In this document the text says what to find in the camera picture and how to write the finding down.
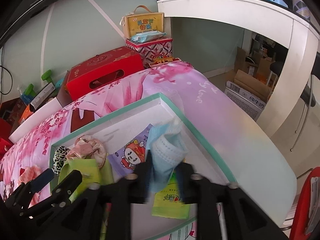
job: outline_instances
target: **green dumbbell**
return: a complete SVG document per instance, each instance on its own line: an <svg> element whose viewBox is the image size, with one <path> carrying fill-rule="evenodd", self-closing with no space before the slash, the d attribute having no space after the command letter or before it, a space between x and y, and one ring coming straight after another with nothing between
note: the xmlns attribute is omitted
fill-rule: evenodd
<svg viewBox="0 0 320 240"><path fill-rule="evenodd" d="M43 75L41 76L41 79L43 81L47 81L47 83L52 83L54 85L54 82L52 81L52 78L51 78L51 74L52 74L52 71L51 69L47 70L46 72L43 73Z"/></svg>
<svg viewBox="0 0 320 240"><path fill-rule="evenodd" d="M24 91L24 94L26 96L32 96L32 97L36 97L37 93L33 90L33 84L28 85L28 87L26 88L26 90Z"/></svg>

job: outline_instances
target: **patterned tin box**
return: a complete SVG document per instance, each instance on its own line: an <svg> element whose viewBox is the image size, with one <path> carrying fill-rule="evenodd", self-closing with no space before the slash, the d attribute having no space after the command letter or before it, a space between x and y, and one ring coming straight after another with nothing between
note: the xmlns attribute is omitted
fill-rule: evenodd
<svg viewBox="0 0 320 240"><path fill-rule="evenodd" d="M149 63L152 63L157 57L172 56L172 38L170 37L164 36L145 43L139 43L132 41L131 39L127 39L125 43L130 49L133 49L140 54L145 68L149 68Z"/></svg>

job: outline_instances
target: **white desk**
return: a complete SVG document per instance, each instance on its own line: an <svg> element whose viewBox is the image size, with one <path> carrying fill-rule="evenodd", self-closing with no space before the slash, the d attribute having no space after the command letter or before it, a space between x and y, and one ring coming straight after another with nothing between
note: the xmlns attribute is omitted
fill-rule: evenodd
<svg viewBox="0 0 320 240"><path fill-rule="evenodd" d="M319 43L319 34L313 26L266 0L159 0L158 10L165 17L201 18L236 25L289 49L275 90L257 120L271 137L292 111L308 81Z"/></svg>

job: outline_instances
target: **blue face mask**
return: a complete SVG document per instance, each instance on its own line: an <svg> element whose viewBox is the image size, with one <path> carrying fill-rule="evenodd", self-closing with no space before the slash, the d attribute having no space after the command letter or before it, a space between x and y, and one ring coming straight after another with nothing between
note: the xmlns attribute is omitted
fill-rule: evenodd
<svg viewBox="0 0 320 240"><path fill-rule="evenodd" d="M152 154L153 170L150 182L152 192L159 192L167 186L174 168L187 155L181 129L181 121L173 119L169 123L155 125L149 131L146 149Z"/></svg>

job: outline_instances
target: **light green wall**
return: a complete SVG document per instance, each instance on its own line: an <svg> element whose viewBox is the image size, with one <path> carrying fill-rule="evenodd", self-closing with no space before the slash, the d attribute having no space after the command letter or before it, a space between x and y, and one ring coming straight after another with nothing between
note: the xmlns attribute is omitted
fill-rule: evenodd
<svg viewBox="0 0 320 240"><path fill-rule="evenodd" d="M157 11L156 0L94 1L116 25L119 25L123 15L138 5L146 5L151 11ZM4 100L19 96L16 90L18 85L33 83L36 90L40 89L41 47L50 8L30 19L5 44L4 66L12 73L13 88L9 95L4 96ZM190 25L199 24L199 33L192 33ZM234 47L242 42L243 30L219 22L199 19L182 22L177 19L173 21L173 28L175 53L202 72L233 63ZM190 44L186 49L181 46L185 41ZM48 27L44 72L51 69L56 79L63 77L63 73L74 65L124 44L120 35L88 0L59 0L54 5ZM4 91L8 91L11 80L6 73L3 85Z"/></svg>
<svg viewBox="0 0 320 240"><path fill-rule="evenodd" d="M173 54L201 73L233 66L244 29L197 18L172 18Z"/></svg>
<svg viewBox="0 0 320 240"><path fill-rule="evenodd" d="M145 5L157 11L156 0L94 0L119 26L121 17L136 6ZM4 46L4 66L12 73L9 100L19 96L17 87L33 83L41 87L40 58L44 28L50 6L23 25ZM56 77L96 54L124 46L125 42L88 0L59 0L55 3L44 50L44 72L53 70ZM11 85L4 75L4 91Z"/></svg>

